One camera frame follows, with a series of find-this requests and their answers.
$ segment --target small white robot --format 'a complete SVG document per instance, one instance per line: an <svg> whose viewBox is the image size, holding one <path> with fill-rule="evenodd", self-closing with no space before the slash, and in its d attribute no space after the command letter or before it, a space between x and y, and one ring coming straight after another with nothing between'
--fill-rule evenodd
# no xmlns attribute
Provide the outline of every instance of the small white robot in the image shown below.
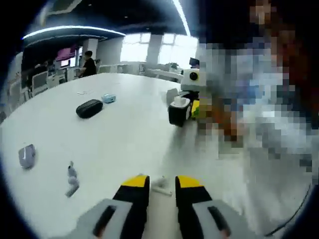
<svg viewBox="0 0 319 239"><path fill-rule="evenodd" d="M194 118L199 106L198 94L205 91L206 87L205 74L200 74L199 69L184 70L181 91L174 88L166 93L169 123L183 127L186 120Z"/></svg>

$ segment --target yellow object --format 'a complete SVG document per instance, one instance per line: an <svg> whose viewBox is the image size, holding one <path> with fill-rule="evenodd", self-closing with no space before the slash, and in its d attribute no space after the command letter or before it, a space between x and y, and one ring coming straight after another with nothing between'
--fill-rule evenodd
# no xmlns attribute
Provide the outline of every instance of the yellow object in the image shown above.
<svg viewBox="0 0 319 239"><path fill-rule="evenodd" d="M203 187L197 179L180 175L178 176L180 187L181 188L195 188L195 187Z"/></svg>
<svg viewBox="0 0 319 239"><path fill-rule="evenodd" d="M193 106L192 106L192 108L191 108L191 113L193 114L198 107L199 107L199 101L198 101L198 100L195 100L195 101L193 102Z"/></svg>
<svg viewBox="0 0 319 239"><path fill-rule="evenodd" d="M197 114L195 114L198 107L199 107L199 100L195 100L191 107L191 117L195 118L196 116L198 116Z"/></svg>
<svg viewBox="0 0 319 239"><path fill-rule="evenodd" d="M129 186L129 187L144 187L145 185L145 180L146 180L147 175L139 175L134 178L131 178L127 181L125 181L122 186Z"/></svg>

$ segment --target computer monitor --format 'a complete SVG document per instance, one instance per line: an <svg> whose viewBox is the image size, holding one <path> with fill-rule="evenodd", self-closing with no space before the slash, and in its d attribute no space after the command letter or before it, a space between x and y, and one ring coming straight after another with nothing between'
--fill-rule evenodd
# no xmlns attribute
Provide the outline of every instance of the computer monitor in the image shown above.
<svg viewBox="0 0 319 239"><path fill-rule="evenodd" d="M64 48L58 51L56 61L64 61L75 56L75 46Z"/></svg>
<svg viewBox="0 0 319 239"><path fill-rule="evenodd" d="M192 68L196 65L199 65L199 60L195 59L195 58L190 58L189 60L189 64L192 66Z"/></svg>
<svg viewBox="0 0 319 239"><path fill-rule="evenodd" d="M70 59L61 61L61 67L66 67L70 65Z"/></svg>

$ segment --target ceiling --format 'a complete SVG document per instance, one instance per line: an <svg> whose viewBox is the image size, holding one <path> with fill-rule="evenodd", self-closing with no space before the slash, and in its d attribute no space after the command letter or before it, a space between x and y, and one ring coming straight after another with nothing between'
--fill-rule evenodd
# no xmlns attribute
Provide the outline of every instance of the ceiling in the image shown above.
<svg viewBox="0 0 319 239"><path fill-rule="evenodd" d="M112 29L125 34L151 31L186 34L174 0L56 0L47 5L45 25L33 24L29 32L60 25L84 25ZM184 12L190 34L198 36L199 3L177 0Z"/></svg>
<svg viewBox="0 0 319 239"><path fill-rule="evenodd" d="M198 6L201 1L203 0L179 0L189 32L193 36L200 33ZM54 0L44 6L26 35L63 25L100 27L124 34L186 34L173 0ZM93 36L100 39L122 37L96 30L65 29L30 36L23 40L23 46L26 56L42 60L46 55L54 55L57 49L69 47Z"/></svg>

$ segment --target window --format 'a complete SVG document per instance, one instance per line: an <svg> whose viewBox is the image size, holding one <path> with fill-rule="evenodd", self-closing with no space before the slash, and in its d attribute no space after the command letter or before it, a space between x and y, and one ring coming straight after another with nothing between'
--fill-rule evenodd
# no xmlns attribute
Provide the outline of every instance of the window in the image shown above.
<svg viewBox="0 0 319 239"><path fill-rule="evenodd" d="M190 57L195 58L198 39L195 37L165 34L159 52L160 64L176 62L180 68L189 68Z"/></svg>
<svg viewBox="0 0 319 239"><path fill-rule="evenodd" d="M81 62L80 62L80 56L82 56L82 52L83 52L83 46L81 46L80 48L79 48L79 57L78 57L78 62L77 62L77 64L76 64L76 66L80 66L80 64L81 64Z"/></svg>
<svg viewBox="0 0 319 239"><path fill-rule="evenodd" d="M76 57L70 58L70 67L75 67L75 58Z"/></svg>
<svg viewBox="0 0 319 239"><path fill-rule="evenodd" d="M150 33L126 35L123 39L121 61L145 62L148 55Z"/></svg>

